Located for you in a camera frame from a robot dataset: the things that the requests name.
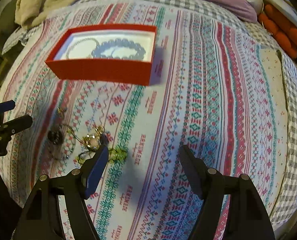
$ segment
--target metal screw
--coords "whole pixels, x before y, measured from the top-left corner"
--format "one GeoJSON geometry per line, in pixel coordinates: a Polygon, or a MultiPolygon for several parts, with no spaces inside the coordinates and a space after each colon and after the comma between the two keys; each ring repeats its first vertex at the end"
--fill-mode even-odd
{"type": "Polygon", "coordinates": [[[40,181],[44,181],[44,180],[46,180],[47,179],[47,175],[42,175],[42,176],[40,176],[40,181]]]}
{"type": "Polygon", "coordinates": [[[80,169],[74,169],[74,170],[72,170],[72,174],[73,175],[78,175],[78,174],[80,174],[80,169]]]}
{"type": "Polygon", "coordinates": [[[212,175],[216,174],[216,170],[213,169],[213,168],[209,168],[209,169],[207,170],[207,172],[208,172],[209,174],[212,174],[212,175]]]}
{"type": "Polygon", "coordinates": [[[248,180],[250,177],[249,177],[247,174],[244,174],[244,173],[243,173],[243,174],[241,175],[241,178],[244,179],[244,180],[248,180]]]}

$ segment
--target patterned tablecloth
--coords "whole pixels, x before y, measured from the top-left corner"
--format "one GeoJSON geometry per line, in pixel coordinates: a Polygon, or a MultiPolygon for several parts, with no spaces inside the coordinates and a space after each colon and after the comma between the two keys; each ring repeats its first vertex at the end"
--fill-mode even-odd
{"type": "MultiPolygon", "coordinates": [[[[102,240],[187,238],[202,202],[191,192],[177,156],[183,143],[223,174],[249,174],[274,227],[292,215],[297,207],[297,69],[282,54],[288,118],[287,138],[282,138],[280,120],[285,119],[270,91],[261,45],[233,14],[201,0],[80,0],[56,11],[42,28],[0,93],[0,101],[16,102],[5,120],[25,113],[34,119],[0,158],[1,176],[21,206],[41,174],[62,176],[80,167],[80,145],[66,161],[48,152],[46,134],[60,106],[67,108],[64,122],[77,136],[103,125],[110,146],[128,150],[125,163],[107,165],[86,201],[102,240]],[[59,80],[47,67],[44,60],[68,28],[98,23],[157,26],[152,85],[59,80]]],[[[67,136],[63,151],[73,141],[67,136]]],[[[64,198],[60,206],[66,237],[73,239],[64,198]]],[[[227,206],[225,199],[216,239],[224,230],[227,206]]]]}

